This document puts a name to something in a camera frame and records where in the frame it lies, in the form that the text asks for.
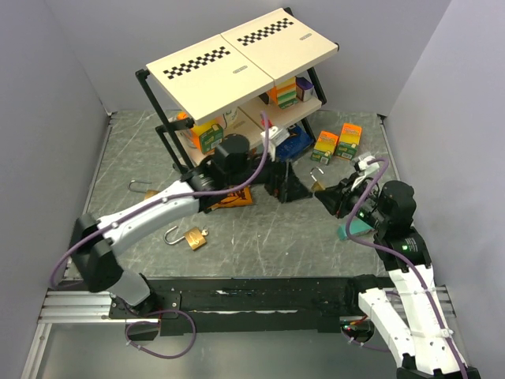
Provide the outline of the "small brass padlock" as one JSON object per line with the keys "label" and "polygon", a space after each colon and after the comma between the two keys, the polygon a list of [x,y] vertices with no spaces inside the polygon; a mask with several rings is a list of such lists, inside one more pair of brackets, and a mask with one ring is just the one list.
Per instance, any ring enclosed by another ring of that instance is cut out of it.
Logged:
{"label": "small brass padlock", "polygon": [[313,167],[310,171],[310,177],[312,179],[312,192],[320,192],[326,189],[326,186],[322,182],[322,177],[324,176],[324,170],[320,167]]}

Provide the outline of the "brass padlock with key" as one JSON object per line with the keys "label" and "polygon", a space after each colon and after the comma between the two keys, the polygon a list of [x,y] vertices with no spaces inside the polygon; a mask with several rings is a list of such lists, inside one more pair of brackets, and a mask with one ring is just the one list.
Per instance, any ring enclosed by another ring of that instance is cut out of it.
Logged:
{"label": "brass padlock with key", "polygon": [[151,185],[151,182],[149,182],[149,181],[132,179],[128,183],[127,189],[128,189],[128,191],[133,192],[133,193],[143,194],[144,199],[146,200],[146,199],[153,197],[159,193],[158,190],[149,188],[150,185]]}

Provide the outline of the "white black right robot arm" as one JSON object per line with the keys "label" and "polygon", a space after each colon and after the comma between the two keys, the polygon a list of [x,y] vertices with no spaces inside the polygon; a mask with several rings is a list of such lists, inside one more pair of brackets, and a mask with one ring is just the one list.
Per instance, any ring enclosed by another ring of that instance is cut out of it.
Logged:
{"label": "white black right robot arm", "polygon": [[350,280],[344,303],[371,319],[394,357],[398,378],[478,378],[459,352],[443,315],[432,260],[413,226],[416,202],[411,186],[397,180],[376,187],[356,217],[374,231],[374,249],[401,300],[403,315],[373,275]]}

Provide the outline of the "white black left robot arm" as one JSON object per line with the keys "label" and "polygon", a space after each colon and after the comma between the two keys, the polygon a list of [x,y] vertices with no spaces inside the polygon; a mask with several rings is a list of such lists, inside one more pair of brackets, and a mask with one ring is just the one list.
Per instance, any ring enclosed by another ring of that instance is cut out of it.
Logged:
{"label": "white black left robot arm", "polygon": [[143,275],[123,268],[117,257],[161,227],[207,212],[229,194],[255,185],[281,203],[312,196],[290,162],[271,158],[268,152],[252,155],[246,137],[232,134],[156,195],[113,215],[80,216],[71,239],[72,262],[89,292],[108,291],[136,316],[147,317],[155,310],[155,292]]}

